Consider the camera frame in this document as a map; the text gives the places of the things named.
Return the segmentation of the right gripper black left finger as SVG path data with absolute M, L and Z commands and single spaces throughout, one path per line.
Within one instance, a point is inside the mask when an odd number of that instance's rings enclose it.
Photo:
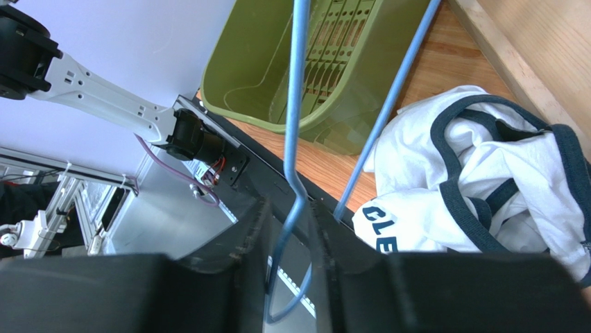
M 17 259 L 1 266 L 2 332 L 261 332 L 272 207 L 259 198 L 181 259 Z

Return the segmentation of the light blue wire hanger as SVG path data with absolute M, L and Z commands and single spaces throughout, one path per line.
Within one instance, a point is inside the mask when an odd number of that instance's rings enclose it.
M 293 2 L 293 27 L 291 36 L 289 84 L 286 109 L 286 132 L 284 136 L 283 170 L 284 177 L 295 193 L 295 201 L 292 204 L 292 207 L 283 223 L 279 237 L 277 238 L 277 242 L 272 254 L 271 269 L 268 273 L 266 281 L 264 321 L 268 324 L 279 323 L 281 320 L 287 317 L 296 308 L 297 304 L 303 299 L 311 284 L 312 267 L 309 266 L 300 286 L 299 293 L 296 294 L 292 300 L 290 300 L 284 309 L 280 310 L 276 314 L 271 313 L 277 271 L 280 266 L 288 240 L 293 233 L 296 223 L 300 220 L 300 216 L 304 211 L 305 205 L 307 204 L 307 190 L 298 176 L 296 162 L 298 151 L 300 109 L 302 104 L 301 93 L 304 80 L 305 41 L 308 32 L 310 5 L 310 1 Z M 378 114 L 375 125 L 373 126 L 365 146 L 362 149 L 354 171 L 348 180 L 344 194 L 342 195 L 334 210 L 334 216 L 337 221 L 341 220 L 341 217 L 344 214 L 345 206 L 352 195 L 352 191 L 357 183 L 357 180 L 359 179 L 361 170 L 368 158 L 369 152 L 377 140 L 378 134 L 380 134 L 381 130 L 388 121 L 390 112 L 393 109 L 400 92 L 402 91 L 411 65 L 416 58 L 420 45 L 425 38 L 425 35 L 439 5 L 439 1 L 430 1 L 427 9 L 425 10 L 415 35 L 413 36 L 413 39 L 411 40 L 407 52 L 402 60 L 400 69 L 396 74 L 381 111 Z

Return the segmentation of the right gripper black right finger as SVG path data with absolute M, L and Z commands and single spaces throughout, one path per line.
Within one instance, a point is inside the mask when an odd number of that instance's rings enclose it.
M 383 254 L 309 206 L 319 332 L 589 332 L 590 306 L 548 255 Z

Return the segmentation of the white tank top navy trim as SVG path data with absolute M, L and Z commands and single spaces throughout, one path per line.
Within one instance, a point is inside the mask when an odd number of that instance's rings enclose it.
M 352 218 L 381 253 L 547 253 L 590 286 L 590 163 L 575 132 L 464 85 L 400 109 Z

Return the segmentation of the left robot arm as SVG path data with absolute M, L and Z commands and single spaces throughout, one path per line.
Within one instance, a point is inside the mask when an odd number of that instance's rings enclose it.
M 1 97 L 66 105 L 131 130 L 181 161 L 213 164 L 223 140 L 194 111 L 151 103 L 101 78 L 59 49 L 37 20 L 1 2 Z

